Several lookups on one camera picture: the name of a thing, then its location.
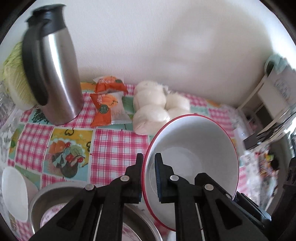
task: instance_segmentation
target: bowl with red rim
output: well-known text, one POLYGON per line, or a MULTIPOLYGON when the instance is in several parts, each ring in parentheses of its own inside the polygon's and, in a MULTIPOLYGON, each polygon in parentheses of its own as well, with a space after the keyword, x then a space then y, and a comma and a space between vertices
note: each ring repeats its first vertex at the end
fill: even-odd
POLYGON ((205 172, 232 196, 239 178, 239 162, 234 145, 224 129, 210 118, 198 114, 179 116, 154 136, 142 167, 143 196, 151 215, 170 230, 176 229, 173 203, 161 204, 157 196, 154 156, 161 153, 163 163, 191 184, 205 172))

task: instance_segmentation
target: bowl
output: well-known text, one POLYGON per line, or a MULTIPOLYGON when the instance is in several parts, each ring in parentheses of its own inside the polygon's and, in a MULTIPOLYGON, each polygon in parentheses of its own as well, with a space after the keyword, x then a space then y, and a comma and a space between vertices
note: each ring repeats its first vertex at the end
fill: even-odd
MULTIPOLYGON (((60 206, 62 208, 76 194, 85 183, 59 182, 41 189, 31 202, 29 208, 29 222, 33 234, 40 229, 40 223, 48 210, 60 206)), ((123 211, 123 241, 162 241, 155 225, 136 206, 125 204, 123 211)))
POLYGON ((143 196, 151 215, 170 230, 176 229, 173 203, 161 204, 157 196, 154 156, 160 152, 163 163, 191 184, 205 172, 232 196, 235 195, 239 162, 234 145, 216 122, 197 114, 177 117, 154 136, 142 167, 143 196))
POLYGON ((28 178, 13 167, 4 168, 2 174, 2 194, 7 210, 14 218, 26 222, 29 204, 38 188, 28 178))

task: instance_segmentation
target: white bowl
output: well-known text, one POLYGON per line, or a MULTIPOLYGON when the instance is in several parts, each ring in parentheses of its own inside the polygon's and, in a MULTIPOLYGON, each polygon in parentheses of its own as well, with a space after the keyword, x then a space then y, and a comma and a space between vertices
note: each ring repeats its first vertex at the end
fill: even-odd
POLYGON ((2 194, 4 204, 16 219, 28 220, 29 204, 38 188, 28 178, 13 167, 4 168, 2 174, 2 194))
POLYGON ((154 156, 161 153, 163 163, 174 173, 194 184, 205 172, 232 196, 239 178, 239 162, 227 133, 208 117, 190 114, 168 122, 155 135, 146 152, 142 169, 142 190, 152 216, 168 229, 175 230, 173 203, 161 204, 157 196, 154 156))

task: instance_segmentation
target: orange snack wrapper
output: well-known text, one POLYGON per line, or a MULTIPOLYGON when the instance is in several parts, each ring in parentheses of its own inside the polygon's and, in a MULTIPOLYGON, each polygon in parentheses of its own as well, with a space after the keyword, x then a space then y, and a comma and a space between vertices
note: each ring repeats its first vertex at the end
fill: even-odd
POLYGON ((122 96, 123 91, 108 94, 90 94, 97 110, 91 127, 131 123, 131 119, 124 110, 122 96))
POLYGON ((116 91, 123 91, 127 94, 127 87, 124 85, 123 81, 114 76, 104 76, 95 78, 96 87, 94 89, 95 93, 106 94, 116 91))

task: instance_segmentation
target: red rim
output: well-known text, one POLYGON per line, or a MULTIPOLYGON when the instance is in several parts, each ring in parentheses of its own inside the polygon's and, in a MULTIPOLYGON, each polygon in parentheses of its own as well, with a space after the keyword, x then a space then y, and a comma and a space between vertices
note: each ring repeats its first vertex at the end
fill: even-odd
POLYGON ((151 147, 154 143, 154 141, 156 140, 156 138, 158 137, 158 135, 163 131, 163 129, 165 127, 167 127, 170 123, 172 123, 173 121, 177 120, 177 119, 180 119, 180 118, 183 118, 183 117, 186 117, 186 116, 201 116, 201 117, 204 117, 204 118, 207 118, 209 119, 210 121, 214 122, 215 124, 217 124, 224 132, 225 134, 228 136, 229 140, 231 141, 232 143, 232 146, 234 148, 234 151, 235 151, 235 154, 237 156, 237 163, 238 163, 238 177, 237 177, 237 187, 238 187, 238 184, 239 184, 239 158, 238 158, 238 155, 237 155, 237 151, 235 149, 235 146, 230 138, 230 136, 227 134, 227 132, 222 128, 222 126, 220 126, 217 122, 215 122, 214 120, 212 120, 211 118, 207 117, 207 116, 204 116, 204 115, 199 115, 199 114, 188 114, 188 115, 182 115, 182 116, 178 116, 172 120, 170 120, 168 123, 166 123, 158 132, 157 134, 153 137, 151 143, 149 144, 149 147, 147 149, 147 152, 145 154, 145 158, 144 158, 144 162, 143 162, 143 166, 142 166, 142 173, 141 173, 141 184, 142 184, 142 191, 143 191, 143 196, 144 196, 144 200, 145 200, 145 203, 146 203, 146 206, 150 212, 150 214, 153 216, 153 218, 159 222, 162 226, 164 226, 165 228, 171 230, 171 231, 176 231, 175 229, 171 229, 170 227, 166 226, 164 223, 162 223, 157 217, 156 215, 153 213, 152 211, 152 208, 150 207, 149 203, 148 203, 148 199, 147 199, 147 194, 146 194, 146 190, 145 190, 145 167, 146 167, 146 164, 147 164, 147 157, 148 157, 148 153, 150 152, 151 150, 151 147))

